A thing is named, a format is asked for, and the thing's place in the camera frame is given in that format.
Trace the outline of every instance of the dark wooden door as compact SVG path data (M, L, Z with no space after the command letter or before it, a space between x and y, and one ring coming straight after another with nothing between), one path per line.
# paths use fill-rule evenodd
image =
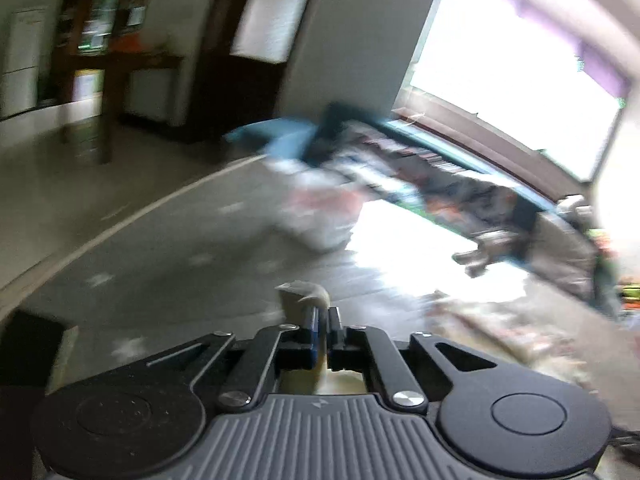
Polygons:
M273 117L308 0L212 0L191 90L193 140Z

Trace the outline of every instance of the bright window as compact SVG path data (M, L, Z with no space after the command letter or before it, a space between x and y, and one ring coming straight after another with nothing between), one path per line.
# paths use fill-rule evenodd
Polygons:
M411 85L589 180L625 83L521 0L442 0Z

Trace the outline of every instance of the metal screw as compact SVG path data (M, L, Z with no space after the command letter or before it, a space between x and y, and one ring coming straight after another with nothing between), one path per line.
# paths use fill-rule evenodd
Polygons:
M404 390L402 392L395 393L392 397L396 404L400 406L407 406L409 408L413 406L420 406L424 402L424 396L418 392L412 392L411 390Z
M241 408L251 402L251 397L244 392L225 392L220 394L218 400L225 406Z

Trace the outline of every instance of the floor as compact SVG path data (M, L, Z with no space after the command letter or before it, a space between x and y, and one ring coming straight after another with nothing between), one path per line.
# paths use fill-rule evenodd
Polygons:
M95 164L94 126L76 124L68 144L51 132L0 152L0 288L217 168L198 146L126 126L113 162Z

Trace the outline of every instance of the ribbed gray surface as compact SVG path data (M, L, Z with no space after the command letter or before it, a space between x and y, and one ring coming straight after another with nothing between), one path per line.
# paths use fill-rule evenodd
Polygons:
M486 478L444 451L419 416L391 413L374 396L272 395L259 410L217 418L186 457L148 480Z

